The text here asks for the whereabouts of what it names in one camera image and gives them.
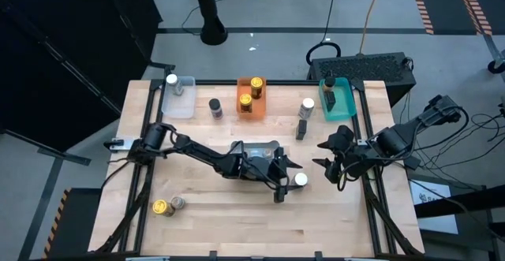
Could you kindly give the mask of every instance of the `yellow caution stripe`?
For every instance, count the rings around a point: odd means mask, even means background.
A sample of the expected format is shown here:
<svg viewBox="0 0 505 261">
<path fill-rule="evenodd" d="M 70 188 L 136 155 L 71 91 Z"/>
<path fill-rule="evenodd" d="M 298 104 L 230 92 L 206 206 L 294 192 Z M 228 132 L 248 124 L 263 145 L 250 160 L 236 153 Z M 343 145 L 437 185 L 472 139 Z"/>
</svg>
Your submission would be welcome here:
<svg viewBox="0 0 505 261">
<path fill-rule="evenodd" d="M 72 191 L 71 188 L 65 189 L 65 191 L 63 191 L 62 199 L 60 199 L 60 204 L 58 206 L 58 209 L 56 210 L 56 216 L 54 217 L 53 226 L 50 228 L 51 232 L 49 233 L 46 246 L 44 247 L 44 252 L 42 253 L 43 259 L 47 259 L 47 257 L 49 256 L 49 251 L 51 250 L 51 243 L 53 242 L 54 236 L 56 235 L 56 230 L 58 229 L 58 223 L 60 222 L 60 218 L 62 218 L 63 207 L 65 206 L 65 201 L 70 191 Z"/>
<path fill-rule="evenodd" d="M 492 35 L 492 28 L 489 25 L 484 12 L 482 11 L 481 6 L 479 5 L 478 0 L 463 0 L 465 3 L 466 9 L 468 10 L 468 14 L 472 18 L 473 26 L 477 30 L 477 34 Z"/>
<path fill-rule="evenodd" d="M 429 19 L 428 11 L 426 10 L 425 2 L 423 0 L 416 0 L 417 8 L 421 14 L 423 25 L 425 26 L 426 33 L 433 34 L 432 21 Z"/>
</svg>

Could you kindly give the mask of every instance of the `gold can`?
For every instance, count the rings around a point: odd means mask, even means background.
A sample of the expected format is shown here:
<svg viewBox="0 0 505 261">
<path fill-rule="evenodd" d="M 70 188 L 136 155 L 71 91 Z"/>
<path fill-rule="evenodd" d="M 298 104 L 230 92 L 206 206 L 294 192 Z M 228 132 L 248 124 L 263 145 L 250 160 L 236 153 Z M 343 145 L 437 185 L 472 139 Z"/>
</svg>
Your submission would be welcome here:
<svg viewBox="0 0 505 261">
<path fill-rule="evenodd" d="M 261 92 L 263 89 L 263 80 L 260 77 L 253 77 L 251 79 L 251 96 L 254 99 L 259 99 L 261 97 Z"/>
<path fill-rule="evenodd" d="M 152 204 L 152 211 L 154 211 L 155 214 L 161 214 L 167 217 L 171 217 L 175 213 L 175 209 L 164 199 L 156 200 Z"/>
<path fill-rule="evenodd" d="M 243 94 L 240 96 L 240 111 L 241 112 L 249 112 L 253 111 L 253 98 L 251 98 L 250 94 Z"/>
</svg>

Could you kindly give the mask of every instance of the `orange container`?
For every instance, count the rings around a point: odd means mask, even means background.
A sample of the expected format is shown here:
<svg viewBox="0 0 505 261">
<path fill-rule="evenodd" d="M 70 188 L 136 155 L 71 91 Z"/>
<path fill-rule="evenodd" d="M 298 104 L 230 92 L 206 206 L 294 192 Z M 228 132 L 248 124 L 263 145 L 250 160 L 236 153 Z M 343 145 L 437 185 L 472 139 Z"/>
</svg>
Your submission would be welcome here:
<svg viewBox="0 0 505 261">
<path fill-rule="evenodd" d="M 261 97 L 259 99 L 252 99 L 252 112 L 241 112 L 240 96 L 243 94 L 251 94 L 251 80 L 253 77 L 254 76 L 245 76 L 237 80 L 237 114 L 240 119 L 261 120 L 267 113 L 267 79 L 262 76 L 259 76 L 263 81 Z"/>
</svg>

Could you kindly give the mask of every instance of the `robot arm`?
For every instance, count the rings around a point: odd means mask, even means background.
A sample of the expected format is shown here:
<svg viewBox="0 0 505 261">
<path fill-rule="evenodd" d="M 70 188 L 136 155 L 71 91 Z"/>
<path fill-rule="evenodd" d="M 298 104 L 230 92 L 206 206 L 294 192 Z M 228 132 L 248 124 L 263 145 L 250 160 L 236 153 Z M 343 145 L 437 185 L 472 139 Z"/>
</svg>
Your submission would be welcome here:
<svg viewBox="0 0 505 261">
<path fill-rule="evenodd" d="M 173 146 L 161 149 L 167 132 L 170 132 L 170 142 Z M 232 150 L 239 146 L 241 146 L 241 151 L 232 154 Z M 136 163 L 147 164 L 151 159 L 166 158 L 173 153 L 188 155 L 208 164 L 224 178 L 261 181 L 275 190 L 276 203 L 283 202 L 288 191 L 297 188 L 297 186 L 281 185 L 281 179 L 287 178 L 286 169 L 301 168 L 284 155 L 282 147 L 274 151 L 274 157 L 270 160 L 256 156 L 248 157 L 244 152 L 244 143 L 241 141 L 238 141 L 226 154 L 220 154 L 191 140 L 187 135 L 177 133 L 174 126 L 164 123 L 150 124 L 145 138 L 133 142 L 127 158 Z"/>
<path fill-rule="evenodd" d="M 345 173 L 354 178 L 360 177 L 374 166 L 388 166 L 393 161 L 409 158 L 417 134 L 433 125 L 459 121 L 460 110 L 462 108 L 448 96 L 437 95 L 414 119 L 385 128 L 373 137 L 356 143 L 354 133 L 341 125 L 326 142 L 317 145 L 331 150 L 335 160 L 315 158 L 313 161 L 326 168 L 324 175 L 331 183 L 338 183 Z"/>
</svg>

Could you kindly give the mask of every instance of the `gray floor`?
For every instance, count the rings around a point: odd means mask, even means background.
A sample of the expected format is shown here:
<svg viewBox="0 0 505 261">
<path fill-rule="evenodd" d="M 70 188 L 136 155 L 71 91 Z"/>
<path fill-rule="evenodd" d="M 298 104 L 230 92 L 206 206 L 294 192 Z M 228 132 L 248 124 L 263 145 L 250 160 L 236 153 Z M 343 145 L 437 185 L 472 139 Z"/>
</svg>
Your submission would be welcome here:
<svg viewBox="0 0 505 261">
<path fill-rule="evenodd" d="M 254 27 L 317 27 L 325 25 L 330 0 L 225 0 L 219 3 L 219 15 L 226 26 Z M 362 28 L 371 0 L 335 0 L 331 18 L 333 28 Z M 196 0 L 155 0 L 163 19 L 161 28 L 180 28 Z M 202 18 L 197 10 L 186 27 L 200 27 Z M 422 28 L 414 0 L 377 0 L 369 24 L 370 28 Z M 327 36 L 342 48 L 342 55 L 354 55 L 359 50 L 361 36 L 330 34 Z M 155 41 L 151 56 L 154 62 L 177 66 L 176 73 L 198 79 L 234 79 L 244 75 L 269 76 L 275 79 L 304 79 L 309 69 L 305 53 L 322 38 L 321 34 L 241 33 L 230 34 L 221 46 L 209 47 L 199 37 L 188 34 L 161 34 Z M 493 37 L 499 48 L 505 48 L 505 36 Z M 499 97 L 505 94 L 505 83 L 500 76 L 487 73 L 490 54 L 481 36 L 433 35 L 367 35 L 366 54 L 403 51 L 415 61 L 417 85 L 411 92 L 410 115 L 415 116 L 435 95 L 447 94 L 464 106 L 470 115 L 498 114 Z M 331 57 L 333 50 L 321 49 L 313 57 Z M 147 68 L 145 78 L 161 76 L 159 69 Z M 393 109 L 399 122 L 400 102 Z M 421 145 L 436 142 L 459 127 L 435 127 L 419 136 Z M 111 138 L 117 122 L 73 147 L 69 152 L 92 159 L 90 166 L 65 162 L 54 194 L 39 231 L 32 258 L 42 255 L 58 201 L 65 188 L 99 187 L 108 158 L 102 142 Z M 444 154 L 440 164 L 463 160 L 485 153 L 496 140 L 486 140 L 492 130 L 475 132 L 472 139 L 463 140 Z M 33 213 L 39 202 L 53 159 L 36 153 L 37 148 L 13 137 L 0 136 L 0 228 L 10 235 L 0 237 L 2 259 L 17 259 Z M 428 151 L 435 154 L 436 149 Z M 473 184 L 494 186 L 503 183 L 502 160 L 498 146 L 477 161 L 448 167 L 450 175 Z M 495 211 L 497 221 L 505 220 L 503 211 Z M 480 259 L 482 254 L 462 252 L 439 244 L 426 244 L 430 251 L 446 257 Z"/>
</svg>

